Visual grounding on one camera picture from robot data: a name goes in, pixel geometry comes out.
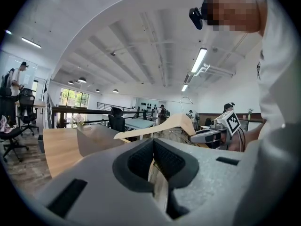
white table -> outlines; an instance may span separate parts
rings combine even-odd
[[[135,130],[139,130],[139,129],[145,129],[148,127],[151,127],[155,124],[155,121],[147,121],[147,120],[143,120],[143,119],[126,119],[126,126],[133,128]]]

trash can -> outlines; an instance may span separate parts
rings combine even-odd
[[[39,144],[39,148],[40,148],[41,152],[45,153],[43,135],[39,135],[39,137],[38,137],[38,144]]]

white ceiling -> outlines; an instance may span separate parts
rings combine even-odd
[[[15,37],[8,40],[22,44],[18,36],[32,39],[42,46],[32,49],[56,66],[53,80],[66,84],[69,78],[84,76],[91,91],[117,83],[183,84],[201,47],[208,49],[204,63],[235,71],[235,65],[260,41],[258,34],[213,31],[205,23],[199,31],[188,17],[189,7],[149,8],[139,13],[127,10],[127,16],[95,30],[68,50],[77,33],[112,1],[119,0],[29,0],[10,28]],[[217,79],[193,77],[189,90]]]

metal hook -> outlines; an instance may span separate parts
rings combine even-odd
[[[187,96],[182,97],[181,100],[180,100],[180,105],[182,107],[182,114],[183,114],[183,111],[184,111],[183,106],[182,106],[182,99],[183,98],[188,98],[190,100],[190,102],[193,104],[193,102],[191,101],[191,99],[189,97],[187,97]]]

black slot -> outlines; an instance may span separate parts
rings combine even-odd
[[[234,166],[237,166],[238,163],[240,162],[240,160],[235,160],[235,159],[231,159],[231,158],[227,158],[227,157],[218,157],[216,158],[217,161],[220,161],[220,162],[224,162],[226,164],[230,164],[230,165],[234,165]]]
[[[62,218],[65,217],[86,185],[87,182],[84,180],[72,180],[68,184],[68,186],[48,206],[48,209]]]

